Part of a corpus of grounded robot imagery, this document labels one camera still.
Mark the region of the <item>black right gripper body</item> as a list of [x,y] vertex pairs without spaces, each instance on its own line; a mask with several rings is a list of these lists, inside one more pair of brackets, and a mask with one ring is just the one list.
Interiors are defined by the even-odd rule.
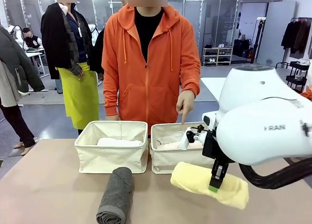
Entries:
[[226,164],[234,162],[232,159],[226,156],[225,153],[221,150],[216,140],[215,131],[207,132],[204,146],[203,146],[202,155],[218,161],[220,165],[226,165]]

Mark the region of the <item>person's left hand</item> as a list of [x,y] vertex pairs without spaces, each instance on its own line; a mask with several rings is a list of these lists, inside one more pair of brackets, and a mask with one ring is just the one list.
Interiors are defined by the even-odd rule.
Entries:
[[182,91],[177,99],[176,111],[181,115],[181,123],[184,124],[190,111],[194,108],[195,96],[190,90]]

